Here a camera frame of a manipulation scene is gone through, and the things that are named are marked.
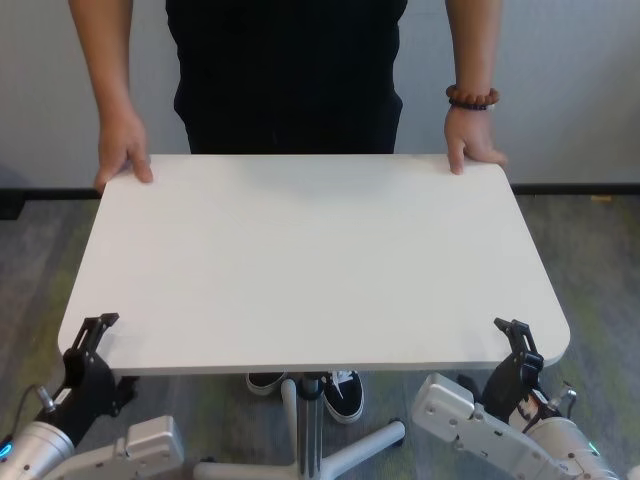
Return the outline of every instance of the brown beaded bracelet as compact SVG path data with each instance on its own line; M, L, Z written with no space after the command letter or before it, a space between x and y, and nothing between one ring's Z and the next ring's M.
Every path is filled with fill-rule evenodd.
M451 105L467 108L467 106L475 105L478 107L489 107L495 105L500 100L500 93L495 88L489 90L489 95L475 95L458 90L456 85L450 85L447 88L447 97Z

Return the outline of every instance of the baseboard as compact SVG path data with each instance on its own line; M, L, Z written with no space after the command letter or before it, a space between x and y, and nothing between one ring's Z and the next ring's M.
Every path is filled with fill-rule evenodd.
M640 183L514 183L515 195L640 195ZM97 200L92 188L0 188L0 220L15 220L30 200Z
M640 183L512 183L515 195L640 195Z
M16 220L30 200L95 200L91 188L0 188L0 220Z

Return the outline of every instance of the bracelet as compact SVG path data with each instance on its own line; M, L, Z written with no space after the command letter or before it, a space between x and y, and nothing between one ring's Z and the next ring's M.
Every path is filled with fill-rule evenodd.
M464 108L465 110L487 111L487 110L493 110L495 108L495 104L493 104L493 105L471 105L470 103L456 102L453 98L449 99L449 104L451 104L453 107Z
M489 90L489 95L475 95L458 90L456 85L450 85L446 94L451 105L468 110L487 110L488 107L495 105L500 100L500 93L495 88Z

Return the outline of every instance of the shoelace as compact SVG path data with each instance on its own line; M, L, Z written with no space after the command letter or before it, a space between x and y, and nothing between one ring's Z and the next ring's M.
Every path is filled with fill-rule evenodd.
M340 398L342 398L343 400L344 400L344 397L342 396L342 392L340 391L340 384L344 382L349 382L351 380L353 380L353 372L351 371L340 370L339 372L331 372L331 381L333 382L333 385L336 387L336 390L338 390L338 394L340 395Z

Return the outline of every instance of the black shirt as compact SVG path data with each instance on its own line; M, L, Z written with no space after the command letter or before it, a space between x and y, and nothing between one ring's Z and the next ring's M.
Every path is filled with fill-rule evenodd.
M407 0L167 0L185 119L328 112L393 94Z

